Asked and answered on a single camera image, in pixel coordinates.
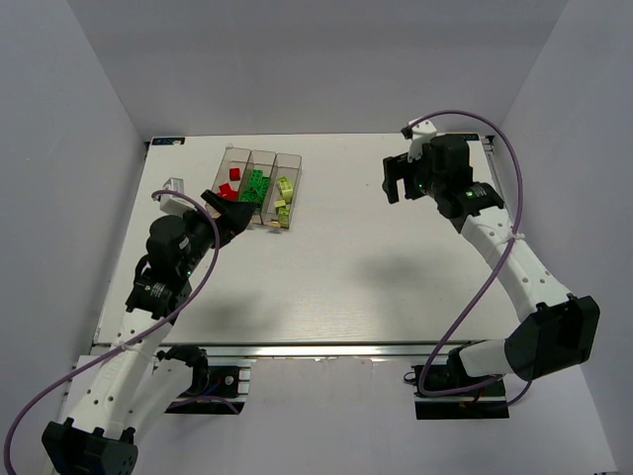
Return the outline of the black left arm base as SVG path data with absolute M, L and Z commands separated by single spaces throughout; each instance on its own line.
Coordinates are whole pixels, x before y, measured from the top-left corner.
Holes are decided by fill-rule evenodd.
M 203 389 L 182 393 L 166 410 L 167 414 L 237 416 L 244 408 L 250 383 L 245 366 L 210 366 Z

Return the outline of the lime 2x3 lego brick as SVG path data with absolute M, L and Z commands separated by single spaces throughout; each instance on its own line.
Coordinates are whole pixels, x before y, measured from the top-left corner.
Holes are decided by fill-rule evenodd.
M 276 184 L 280 197 L 286 203 L 291 203 L 294 197 L 293 183 L 286 176 L 281 176 L 276 179 Z

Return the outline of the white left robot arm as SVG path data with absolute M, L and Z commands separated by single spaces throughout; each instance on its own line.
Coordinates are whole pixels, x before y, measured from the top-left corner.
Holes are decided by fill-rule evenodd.
M 149 227 L 117 339 L 91 361 L 96 376 L 65 420 L 45 428 L 42 442 L 59 474 L 132 473 L 149 428 L 179 396 L 198 398 L 209 383 L 205 350 L 159 346 L 200 292 L 190 278 L 206 253 L 241 234 L 256 206 L 210 190 L 202 204 L 166 189 L 152 197 L 163 215 Z

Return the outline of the lime 2x2 lego brick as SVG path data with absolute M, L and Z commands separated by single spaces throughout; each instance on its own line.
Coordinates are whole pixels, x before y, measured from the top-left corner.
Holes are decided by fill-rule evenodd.
M 288 226 L 290 223 L 290 211 L 286 208 L 279 208 L 277 210 L 278 222 L 283 226 Z

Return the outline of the red lego bricks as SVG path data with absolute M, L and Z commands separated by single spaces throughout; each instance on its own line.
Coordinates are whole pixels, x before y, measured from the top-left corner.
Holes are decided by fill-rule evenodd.
M 218 195 L 230 201 L 236 201 L 238 198 L 238 193 L 236 190 L 233 190 L 229 183 L 224 183 L 219 186 Z

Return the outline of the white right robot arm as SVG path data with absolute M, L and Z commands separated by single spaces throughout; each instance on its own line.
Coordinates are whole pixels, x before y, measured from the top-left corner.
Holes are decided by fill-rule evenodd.
M 506 374 L 533 381 L 588 361 L 600 316 L 597 302 L 574 295 L 514 231 L 500 194 L 475 179 L 462 136 L 415 140 L 408 152 L 384 158 L 383 172 L 390 203 L 400 197 L 435 202 L 439 214 L 491 268 L 519 320 L 506 338 L 451 350 L 445 373 L 450 388 Z

